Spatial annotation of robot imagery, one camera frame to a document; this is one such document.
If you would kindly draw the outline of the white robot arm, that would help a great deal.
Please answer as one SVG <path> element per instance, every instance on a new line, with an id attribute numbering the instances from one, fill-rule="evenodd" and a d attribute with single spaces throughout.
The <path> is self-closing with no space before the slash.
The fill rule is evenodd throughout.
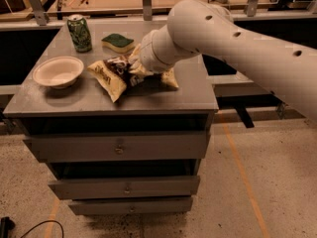
<path id="1" fill-rule="evenodd" d="M 199 54 L 224 60 L 306 118 L 317 121 L 317 51 L 238 27 L 228 10 L 183 0 L 141 42 L 143 67 L 162 73 Z"/>

